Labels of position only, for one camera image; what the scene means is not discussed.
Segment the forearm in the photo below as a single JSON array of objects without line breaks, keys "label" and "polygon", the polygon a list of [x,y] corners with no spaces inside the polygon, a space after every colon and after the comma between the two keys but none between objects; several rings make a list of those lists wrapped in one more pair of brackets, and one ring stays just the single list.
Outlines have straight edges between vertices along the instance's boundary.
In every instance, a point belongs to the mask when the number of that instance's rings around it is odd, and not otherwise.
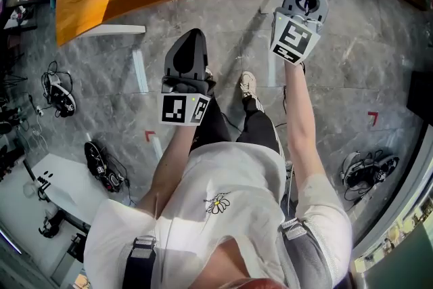
[{"label": "forearm", "polygon": [[149,192],[139,201],[137,208],[158,218],[182,179],[188,162],[189,150],[196,127],[177,127],[173,138],[158,166]]},{"label": "forearm", "polygon": [[288,145],[293,150],[297,143],[316,143],[313,107],[301,65],[285,64]]},{"label": "forearm", "polygon": [[285,70],[288,149],[300,190],[309,175],[325,170],[316,149],[313,107],[302,66],[286,63]]}]

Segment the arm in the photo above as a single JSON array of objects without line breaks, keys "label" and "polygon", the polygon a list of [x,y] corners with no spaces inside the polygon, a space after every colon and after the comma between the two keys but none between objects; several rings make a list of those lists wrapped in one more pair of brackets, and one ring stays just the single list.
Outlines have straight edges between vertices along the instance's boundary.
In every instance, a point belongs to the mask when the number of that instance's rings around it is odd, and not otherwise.
[{"label": "arm", "polygon": [[286,63],[288,147],[299,202],[296,217],[306,223],[331,270],[332,288],[345,276],[352,249],[350,221],[327,179],[316,149],[316,128],[302,66]]},{"label": "arm", "polygon": [[325,174],[316,149],[316,126],[302,66],[285,63],[287,136],[290,157],[300,191],[306,178]]},{"label": "arm", "polygon": [[149,192],[138,202],[137,208],[158,218],[176,190],[187,166],[189,150],[196,127],[177,127],[158,166]]}]

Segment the black strap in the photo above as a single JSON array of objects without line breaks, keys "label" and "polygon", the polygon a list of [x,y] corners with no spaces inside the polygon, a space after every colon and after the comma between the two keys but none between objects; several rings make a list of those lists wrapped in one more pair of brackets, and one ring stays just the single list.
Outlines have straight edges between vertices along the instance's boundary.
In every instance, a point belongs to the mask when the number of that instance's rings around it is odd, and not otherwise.
[{"label": "black strap", "polygon": [[122,289],[150,288],[156,259],[155,241],[154,236],[144,236],[134,240],[124,271]]}]

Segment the black pants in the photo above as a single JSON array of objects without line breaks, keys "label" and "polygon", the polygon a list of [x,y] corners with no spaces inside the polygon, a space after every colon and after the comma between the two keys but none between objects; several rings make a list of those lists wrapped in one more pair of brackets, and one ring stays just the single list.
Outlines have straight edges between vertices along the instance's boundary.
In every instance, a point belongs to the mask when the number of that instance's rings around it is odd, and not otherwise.
[{"label": "black pants", "polygon": [[[269,117],[263,112],[261,103],[251,96],[245,97],[242,103],[246,117],[244,130],[236,142],[254,143],[271,148],[281,154],[275,129]],[[196,129],[191,150],[223,141],[230,142],[231,138],[221,110],[213,97],[209,101],[202,124]]]}]

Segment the white t-shirt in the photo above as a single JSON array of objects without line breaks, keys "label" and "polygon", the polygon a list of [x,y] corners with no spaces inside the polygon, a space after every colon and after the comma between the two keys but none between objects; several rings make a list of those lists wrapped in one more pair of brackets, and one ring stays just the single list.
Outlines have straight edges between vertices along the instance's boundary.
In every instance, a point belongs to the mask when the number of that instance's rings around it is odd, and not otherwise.
[{"label": "white t-shirt", "polygon": [[[285,182],[285,163],[269,148],[220,142],[194,150],[157,221],[115,201],[100,206],[84,254],[92,287],[121,288],[124,267],[118,259],[122,249],[150,232],[157,239],[152,288],[188,288],[215,248],[229,237],[236,240],[250,277],[283,283],[275,241],[284,219],[279,202]],[[296,216],[308,222],[325,255],[333,285],[337,284],[347,271],[351,230],[324,175],[306,180]]]}]

